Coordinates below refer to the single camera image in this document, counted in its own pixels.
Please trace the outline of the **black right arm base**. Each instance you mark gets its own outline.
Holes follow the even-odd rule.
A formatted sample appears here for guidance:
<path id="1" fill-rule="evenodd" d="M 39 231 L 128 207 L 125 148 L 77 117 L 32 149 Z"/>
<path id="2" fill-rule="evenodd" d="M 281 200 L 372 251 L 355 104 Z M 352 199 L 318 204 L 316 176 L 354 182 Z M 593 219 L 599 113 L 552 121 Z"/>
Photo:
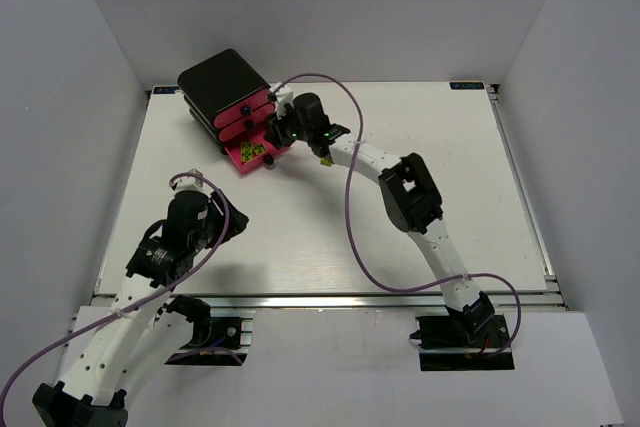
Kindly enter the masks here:
<path id="1" fill-rule="evenodd" d="M 506 319 L 495 315 L 477 334 L 470 335 L 449 316 L 426 315 L 416 318 L 417 329 L 409 341 L 418 349 L 423 372 L 513 371 Z"/>

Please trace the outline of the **lime small lego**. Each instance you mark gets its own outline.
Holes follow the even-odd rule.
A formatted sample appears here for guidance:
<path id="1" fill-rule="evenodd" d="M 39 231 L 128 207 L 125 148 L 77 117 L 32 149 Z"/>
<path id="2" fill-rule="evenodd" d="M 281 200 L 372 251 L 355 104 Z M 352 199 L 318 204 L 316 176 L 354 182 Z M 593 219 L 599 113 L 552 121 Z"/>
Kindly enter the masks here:
<path id="1" fill-rule="evenodd" d="M 266 147 L 263 144 L 254 144 L 253 153 L 255 157 L 264 155 L 267 152 Z"/>

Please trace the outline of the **pink top drawer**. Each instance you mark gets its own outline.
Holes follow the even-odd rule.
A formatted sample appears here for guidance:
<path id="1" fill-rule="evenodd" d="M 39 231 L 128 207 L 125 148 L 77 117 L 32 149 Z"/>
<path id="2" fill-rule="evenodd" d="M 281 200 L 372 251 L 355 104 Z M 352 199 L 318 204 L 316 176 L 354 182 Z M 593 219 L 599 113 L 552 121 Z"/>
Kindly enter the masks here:
<path id="1" fill-rule="evenodd" d="M 271 114 L 273 110 L 274 106 L 269 101 L 269 90 L 261 89 L 218 113 L 212 125 L 217 129 L 223 129 L 254 115 Z"/>

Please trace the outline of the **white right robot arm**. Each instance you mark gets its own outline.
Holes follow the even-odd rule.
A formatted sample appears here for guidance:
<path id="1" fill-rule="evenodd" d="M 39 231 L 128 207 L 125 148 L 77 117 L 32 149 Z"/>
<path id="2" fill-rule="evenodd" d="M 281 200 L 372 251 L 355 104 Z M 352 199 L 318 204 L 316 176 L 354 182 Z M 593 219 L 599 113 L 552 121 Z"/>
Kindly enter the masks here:
<path id="1" fill-rule="evenodd" d="M 478 335 L 495 315 L 495 309 L 467 271 L 449 236 L 443 198 L 422 157 L 416 153 L 400 157 L 366 144 L 362 130 L 352 134 L 348 128 L 332 123 L 314 93 L 296 96 L 289 88 L 278 85 L 269 90 L 268 99 L 275 106 L 275 112 L 266 120 L 269 143 L 284 148 L 303 142 L 322 161 L 348 169 L 345 226 L 354 257 L 365 277 L 378 288 L 394 294 L 440 287 L 448 315 L 466 331 L 468 338 Z M 379 187 L 389 221 L 420 250 L 435 276 L 434 282 L 413 288 L 394 288 L 382 284 L 368 271 L 357 252 L 351 226 L 350 190 L 354 174 Z"/>

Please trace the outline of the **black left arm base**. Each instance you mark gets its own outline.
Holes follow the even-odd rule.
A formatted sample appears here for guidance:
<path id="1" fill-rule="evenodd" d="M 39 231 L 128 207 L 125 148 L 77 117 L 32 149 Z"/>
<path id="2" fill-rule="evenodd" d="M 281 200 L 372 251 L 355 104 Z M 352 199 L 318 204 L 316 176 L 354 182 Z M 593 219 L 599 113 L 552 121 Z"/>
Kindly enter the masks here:
<path id="1" fill-rule="evenodd" d="M 188 322 L 191 339 L 165 362 L 171 366 L 231 366 L 244 364 L 251 345 L 253 318 L 235 310 L 196 309 L 196 322 Z"/>

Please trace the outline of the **lime long lego brick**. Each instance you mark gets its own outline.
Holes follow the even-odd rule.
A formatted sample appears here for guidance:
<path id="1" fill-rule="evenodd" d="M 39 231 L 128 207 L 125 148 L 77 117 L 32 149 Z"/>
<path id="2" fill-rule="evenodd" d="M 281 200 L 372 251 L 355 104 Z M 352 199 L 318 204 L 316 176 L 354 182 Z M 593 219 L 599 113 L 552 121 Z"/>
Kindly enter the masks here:
<path id="1" fill-rule="evenodd" d="M 241 143 L 241 162 L 246 164 L 254 158 L 253 144 L 251 142 Z"/>

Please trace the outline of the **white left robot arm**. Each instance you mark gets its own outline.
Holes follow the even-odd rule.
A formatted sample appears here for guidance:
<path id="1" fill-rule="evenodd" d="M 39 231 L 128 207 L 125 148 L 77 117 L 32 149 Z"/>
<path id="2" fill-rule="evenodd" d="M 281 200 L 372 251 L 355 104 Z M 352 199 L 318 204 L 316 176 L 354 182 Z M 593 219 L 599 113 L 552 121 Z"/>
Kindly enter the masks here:
<path id="1" fill-rule="evenodd" d="M 174 296 L 194 273 L 195 257 L 241 234 L 248 217 L 218 193 L 175 193 L 165 218 L 143 234 L 125 267 L 109 319 L 93 327 L 89 343 L 53 385 L 41 384 L 32 402 L 47 426 L 123 426 L 144 386 L 209 322 L 194 297 Z"/>

